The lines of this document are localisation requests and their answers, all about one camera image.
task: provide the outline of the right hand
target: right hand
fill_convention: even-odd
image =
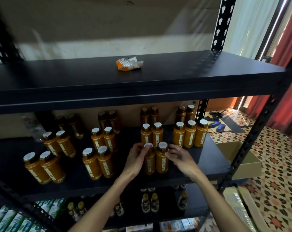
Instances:
[[[204,175],[190,153],[178,145],[170,144],[170,149],[165,153],[165,156],[193,181],[196,181],[196,177]]]

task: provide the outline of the white bottle cap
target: white bottle cap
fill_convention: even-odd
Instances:
[[[149,128],[150,124],[143,124],[143,128]]]
[[[208,124],[208,121],[207,121],[207,120],[204,120],[204,119],[202,119],[202,120],[200,120],[200,123],[201,123],[202,125],[206,125],[206,124]]]
[[[166,142],[159,142],[158,147],[161,149],[167,148],[167,143]]]
[[[40,158],[41,158],[41,159],[44,159],[44,158],[48,157],[50,154],[51,154],[50,151],[44,151],[44,152],[40,155]]]
[[[51,135],[51,132],[43,133],[43,137],[48,137],[49,135]]]
[[[88,147],[86,149],[83,150],[83,155],[89,155],[91,152],[93,151],[93,149],[91,147]]]
[[[99,148],[98,148],[98,153],[104,153],[104,152],[106,152],[107,151],[107,146],[100,146]]]
[[[150,142],[145,143],[144,147],[146,147],[146,146],[151,146],[151,147],[153,147],[152,143],[150,143]]]
[[[110,127],[110,126],[108,126],[108,127],[106,127],[106,128],[104,129],[105,132],[109,132],[109,131],[111,131],[111,130],[112,130],[112,127]]]
[[[189,120],[189,121],[188,121],[188,124],[189,124],[189,125],[195,125],[195,121],[194,121],[194,120]]]
[[[64,134],[64,132],[65,132],[64,130],[60,130],[60,131],[56,132],[56,135],[60,136],[60,135]]]
[[[184,126],[184,123],[181,122],[181,121],[178,121],[178,122],[176,123],[176,125],[179,126],[179,127],[182,127],[182,126]]]
[[[99,132],[99,130],[100,130],[99,128],[94,128],[94,129],[91,130],[91,132],[92,133],[96,133],[96,132]]]
[[[30,160],[35,156],[34,152],[30,152],[27,155],[24,156],[24,160]]]
[[[160,122],[156,122],[154,125],[155,125],[155,127],[160,127],[160,126],[162,126],[162,124],[161,124]]]

